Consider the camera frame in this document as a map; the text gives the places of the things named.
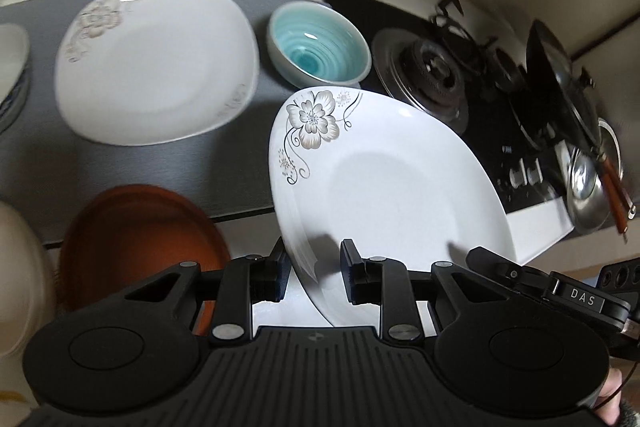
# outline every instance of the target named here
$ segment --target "stove knob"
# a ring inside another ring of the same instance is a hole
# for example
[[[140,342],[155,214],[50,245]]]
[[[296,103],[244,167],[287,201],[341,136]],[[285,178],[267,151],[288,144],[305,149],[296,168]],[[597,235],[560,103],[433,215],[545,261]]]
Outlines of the stove knob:
[[[542,175],[542,169],[540,169],[540,162],[538,161],[538,158],[536,158],[534,168],[527,169],[527,180],[529,181],[529,185],[535,185],[536,183],[543,182],[544,177]]]
[[[522,158],[520,158],[518,170],[509,169],[509,181],[513,188],[518,188],[527,184],[527,171],[524,168],[524,161]]]

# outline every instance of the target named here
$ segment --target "black stovetop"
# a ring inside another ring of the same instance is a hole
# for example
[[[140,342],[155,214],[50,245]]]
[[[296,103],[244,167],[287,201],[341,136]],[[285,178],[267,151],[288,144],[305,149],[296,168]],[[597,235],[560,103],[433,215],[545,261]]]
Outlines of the black stovetop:
[[[376,0],[324,1],[347,17],[359,29],[369,46],[376,33],[383,28],[402,28],[435,41],[440,40],[438,35],[443,31],[434,23]],[[472,44],[467,40],[459,38],[456,45],[460,46],[456,56],[472,54],[472,50],[468,48]],[[472,76],[467,80],[465,92],[469,122],[460,137],[491,179],[505,212],[514,212],[558,197],[558,192],[552,188],[561,184],[554,152],[548,150],[540,153],[529,145],[513,116],[506,94],[493,90],[491,97],[484,95],[486,86],[493,86],[492,81]],[[375,68],[371,68],[360,85],[362,89],[387,95]],[[535,158],[539,158],[543,174],[551,183],[545,181],[533,187],[525,185],[513,188],[509,181],[509,171],[510,168],[517,167],[520,158],[525,159],[526,166],[532,166]]]

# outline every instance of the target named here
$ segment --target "ribbed black surface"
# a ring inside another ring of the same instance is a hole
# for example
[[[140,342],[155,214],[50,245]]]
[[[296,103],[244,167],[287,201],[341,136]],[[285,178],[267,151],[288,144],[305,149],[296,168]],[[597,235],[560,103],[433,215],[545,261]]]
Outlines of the ribbed black surface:
[[[252,343],[213,352],[180,393],[146,410],[117,417],[79,417],[44,406],[23,425],[596,427],[602,424],[584,410],[569,417],[537,421],[502,418],[478,410],[443,386],[422,352],[382,344],[372,328],[261,328]]]

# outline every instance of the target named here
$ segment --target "brown bowl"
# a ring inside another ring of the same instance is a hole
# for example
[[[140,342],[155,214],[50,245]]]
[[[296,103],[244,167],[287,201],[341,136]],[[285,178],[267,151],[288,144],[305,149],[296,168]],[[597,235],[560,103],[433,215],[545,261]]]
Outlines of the brown bowl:
[[[60,298],[69,311],[97,302],[181,261],[203,271],[230,257],[213,222],[191,201],[153,185],[124,185],[98,195],[66,231]],[[207,304],[196,332],[206,330]]]

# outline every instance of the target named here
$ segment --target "frying pan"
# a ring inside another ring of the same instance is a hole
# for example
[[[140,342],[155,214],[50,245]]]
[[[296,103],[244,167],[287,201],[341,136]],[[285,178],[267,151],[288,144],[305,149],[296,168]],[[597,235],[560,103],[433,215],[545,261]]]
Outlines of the frying pan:
[[[626,240],[626,220],[635,216],[636,207],[604,152],[598,117],[573,78],[571,60],[556,36],[539,20],[533,22],[529,31],[527,71],[529,87],[543,102],[555,131],[596,160],[618,233]]]

